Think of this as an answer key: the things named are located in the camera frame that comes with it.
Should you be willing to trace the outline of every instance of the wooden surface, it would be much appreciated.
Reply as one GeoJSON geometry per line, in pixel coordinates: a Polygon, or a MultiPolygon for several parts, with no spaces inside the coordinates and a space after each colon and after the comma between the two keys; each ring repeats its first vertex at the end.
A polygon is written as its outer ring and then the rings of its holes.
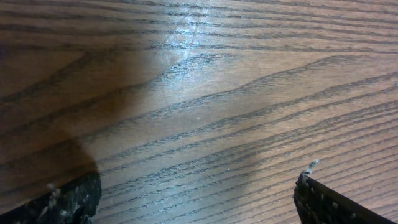
{"type": "Polygon", "coordinates": [[[0,0],[0,212],[101,173],[95,223],[398,222],[395,0],[0,0]]]}

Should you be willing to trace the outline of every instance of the black plastic piece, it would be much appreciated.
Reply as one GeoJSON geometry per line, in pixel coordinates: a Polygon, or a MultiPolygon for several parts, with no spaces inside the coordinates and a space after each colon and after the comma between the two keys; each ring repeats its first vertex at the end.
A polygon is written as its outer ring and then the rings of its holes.
{"type": "Polygon", "coordinates": [[[100,198],[100,175],[92,172],[0,215],[0,223],[92,224],[100,198]]]}
{"type": "Polygon", "coordinates": [[[294,204],[303,224],[394,224],[307,177],[305,171],[296,182],[294,204]]]}

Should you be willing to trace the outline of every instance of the wooden table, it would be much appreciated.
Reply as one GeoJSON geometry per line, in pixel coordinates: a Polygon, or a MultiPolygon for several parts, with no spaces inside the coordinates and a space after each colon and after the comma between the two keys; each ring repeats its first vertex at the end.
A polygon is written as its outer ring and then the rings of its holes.
{"type": "Polygon", "coordinates": [[[95,223],[398,222],[398,2],[1,0],[0,212],[88,170],[95,223]]]}

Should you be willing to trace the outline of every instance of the black object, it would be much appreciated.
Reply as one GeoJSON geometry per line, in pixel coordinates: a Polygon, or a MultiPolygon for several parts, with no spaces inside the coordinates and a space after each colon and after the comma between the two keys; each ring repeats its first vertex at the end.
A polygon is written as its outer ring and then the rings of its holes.
{"type": "Polygon", "coordinates": [[[0,223],[92,224],[100,198],[100,175],[91,172],[0,215],[0,223]]]}
{"type": "Polygon", "coordinates": [[[394,223],[311,179],[309,173],[300,174],[294,189],[294,204],[303,224],[394,223]]]}

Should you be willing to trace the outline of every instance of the wood grain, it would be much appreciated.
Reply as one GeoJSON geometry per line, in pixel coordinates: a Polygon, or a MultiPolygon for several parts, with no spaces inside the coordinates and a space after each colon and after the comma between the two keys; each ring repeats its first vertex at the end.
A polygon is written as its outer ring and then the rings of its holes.
{"type": "Polygon", "coordinates": [[[398,222],[393,0],[0,0],[0,212],[87,170],[95,223],[298,223],[301,170],[398,222]]]}

